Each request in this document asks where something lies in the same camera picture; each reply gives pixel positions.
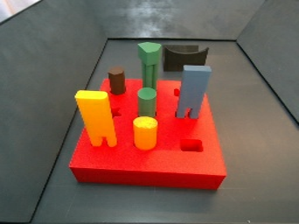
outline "gray floor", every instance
hole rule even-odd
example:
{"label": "gray floor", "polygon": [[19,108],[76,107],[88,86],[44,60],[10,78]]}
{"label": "gray floor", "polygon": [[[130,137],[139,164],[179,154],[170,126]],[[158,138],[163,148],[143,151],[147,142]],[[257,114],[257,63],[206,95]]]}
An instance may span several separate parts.
{"label": "gray floor", "polygon": [[[88,88],[122,65],[141,78],[135,40],[110,40]],[[80,184],[68,168],[83,123],[76,114],[34,222],[298,222],[298,126],[235,42],[155,41],[210,47],[210,105],[229,176],[214,191]],[[178,80],[181,73],[161,79]]]}

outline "red foam block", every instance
hole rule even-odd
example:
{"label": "red foam block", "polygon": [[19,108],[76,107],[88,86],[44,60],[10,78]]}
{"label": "red foam block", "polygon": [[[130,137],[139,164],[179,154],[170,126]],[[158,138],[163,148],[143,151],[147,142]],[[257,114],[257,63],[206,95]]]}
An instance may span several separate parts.
{"label": "red foam block", "polygon": [[177,118],[181,82],[158,81],[158,143],[143,151],[134,144],[134,120],[138,116],[137,92],[141,80],[126,80],[126,93],[110,93],[109,80],[101,90],[109,92],[117,126],[118,145],[94,147],[86,129],[70,161],[79,182],[139,186],[218,189],[227,176],[211,106],[205,96],[199,119]]}

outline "yellow block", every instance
hole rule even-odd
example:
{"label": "yellow block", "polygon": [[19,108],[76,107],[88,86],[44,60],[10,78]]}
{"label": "yellow block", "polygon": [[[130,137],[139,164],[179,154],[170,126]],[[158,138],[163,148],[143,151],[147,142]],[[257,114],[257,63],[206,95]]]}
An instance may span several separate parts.
{"label": "yellow block", "polygon": [[88,131],[88,137],[94,146],[101,146],[103,137],[107,138],[107,145],[118,145],[115,124],[111,114],[109,93],[105,91],[80,90],[76,95],[79,112]]}
{"label": "yellow block", "polygon": [[134,120],[135,147],[139,150],[151,150],[157,145],[158,121],[150,116],[139,116]]}

